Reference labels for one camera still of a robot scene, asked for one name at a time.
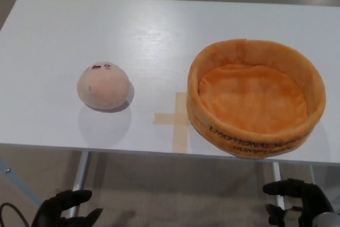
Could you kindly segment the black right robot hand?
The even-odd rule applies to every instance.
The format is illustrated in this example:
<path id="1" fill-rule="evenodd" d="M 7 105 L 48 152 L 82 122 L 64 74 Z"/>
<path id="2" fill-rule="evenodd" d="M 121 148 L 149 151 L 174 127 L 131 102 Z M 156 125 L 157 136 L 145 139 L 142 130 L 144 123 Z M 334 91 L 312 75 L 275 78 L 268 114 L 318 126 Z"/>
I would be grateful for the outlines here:
<path id="1" fill-rule="evenodd" d="M 273 204 L 265 205 L 268 223 L 273 226 L 339 226 L 339 214 L 330 201 L 313 183 L 298 179 L 286 179 L 265 184 L 263 192 L 268 195 L 299 198 L 302 206 L 282 209 Z"/>

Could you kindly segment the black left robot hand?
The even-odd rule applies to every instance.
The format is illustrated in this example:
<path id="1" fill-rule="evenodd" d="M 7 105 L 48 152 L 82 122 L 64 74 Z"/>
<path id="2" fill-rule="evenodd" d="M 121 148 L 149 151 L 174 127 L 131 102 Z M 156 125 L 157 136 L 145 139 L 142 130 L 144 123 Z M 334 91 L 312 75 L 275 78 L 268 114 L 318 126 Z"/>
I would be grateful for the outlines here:
<path id="1" fill-rule="evenodd" d="M 65 218 L 62 212 L 90 200 L 91 190 L 66 190 L 45 200 L 39 207 L 32 227 L 92 227 L 103 212 L 96 208 L 87 216 Z"/>

